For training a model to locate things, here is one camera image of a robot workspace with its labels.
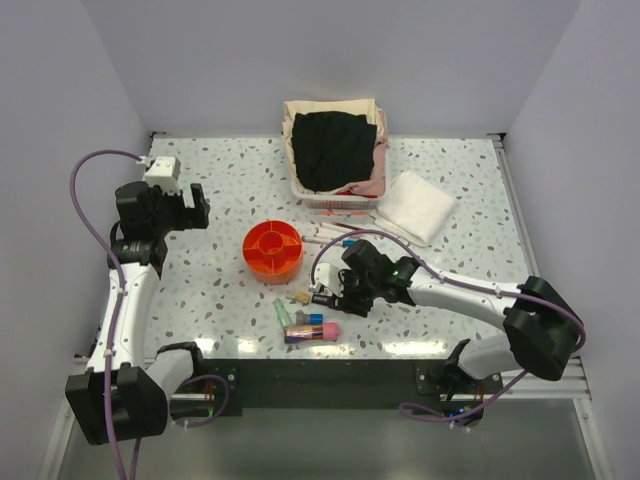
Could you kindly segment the green cap white marker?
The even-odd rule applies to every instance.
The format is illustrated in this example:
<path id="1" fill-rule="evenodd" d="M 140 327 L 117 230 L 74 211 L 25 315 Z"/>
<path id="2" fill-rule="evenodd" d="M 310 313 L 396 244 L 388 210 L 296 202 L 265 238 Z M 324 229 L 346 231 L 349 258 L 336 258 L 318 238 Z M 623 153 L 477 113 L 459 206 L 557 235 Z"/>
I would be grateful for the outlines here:
<path id="1" fill-rule="evenodd" d="M 335 231 L 332 231 L 332 230 L 326 230 L 326 229 L 325 230 L 317 229 L 316 232 L 313 234 L 313 236 L 330 237 L 330 238 L 335 238 L 335 239 L 337 237 L 340 237 L 341 235 L 344 235 L 344 238 L 342 238 L 342 239 L 352 238 L 352 239 L 355 239 L 355 242 L 357 241 L 356 237 L 347 236 L 346 234 L 341 234 L 339 232 L 335 232 Z"/>

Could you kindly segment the orange round divided organizer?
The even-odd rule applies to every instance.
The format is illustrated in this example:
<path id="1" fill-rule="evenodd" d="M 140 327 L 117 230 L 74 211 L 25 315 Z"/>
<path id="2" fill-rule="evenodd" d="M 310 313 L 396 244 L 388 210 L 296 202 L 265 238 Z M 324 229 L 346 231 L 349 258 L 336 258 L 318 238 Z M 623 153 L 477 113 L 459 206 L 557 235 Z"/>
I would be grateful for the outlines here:
<path id="1" fill-rule="evenodd" d="M 253 276 L 267 285 L 290 282 L 304 261 L 301 235 L 294 226 L 280 220 L 255 225 L 244 238 L 242 254 Z"/>

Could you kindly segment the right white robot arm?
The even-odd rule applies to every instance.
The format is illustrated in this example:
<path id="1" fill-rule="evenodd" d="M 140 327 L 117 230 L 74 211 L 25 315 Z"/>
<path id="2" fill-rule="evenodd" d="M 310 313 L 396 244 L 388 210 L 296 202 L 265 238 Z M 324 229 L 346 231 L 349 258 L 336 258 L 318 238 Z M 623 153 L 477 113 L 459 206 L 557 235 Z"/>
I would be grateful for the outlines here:
<path id="1" fill-rule="evenodd" d="M 343 313 L 367 317 L 374 302 L 433 307 L 484 322 L 497 334 L 463 339 L 445 362 L 448 386 L 469 392 L 493 374 L 522 369 L 547 381 L 562 378 L 586 340 L 578 315 L 546 280 L 522 283 L 475 280 L 428 266 L 407 252 L 393 261 L 361 239 L 342 254 L 342 267 L 315 260 L 314 300 Z"/>

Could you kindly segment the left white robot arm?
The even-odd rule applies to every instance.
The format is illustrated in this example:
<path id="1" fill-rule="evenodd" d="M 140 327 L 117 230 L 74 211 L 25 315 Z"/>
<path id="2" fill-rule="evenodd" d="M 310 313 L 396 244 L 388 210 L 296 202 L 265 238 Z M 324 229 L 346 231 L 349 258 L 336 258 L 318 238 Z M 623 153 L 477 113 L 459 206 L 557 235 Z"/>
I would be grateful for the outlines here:
<path id="1" fill-rule="evenodd" d="M 161 434 L 169 420 L 171 395 L 200 390 L 207 380 L 201 350 L 193 341 L 161 347 L 144 364 L 149 310 L 173 231 L 204 230 L 210 205 L 198 183 L 193 206 L 182 195 L 136 181 L 115 191 L 119 219 L 109 234 L 109 298 L 84 373 L 72 375 L 66 398 L 91 445 L 109 441 L 112 422 L 119 441 Z"/>

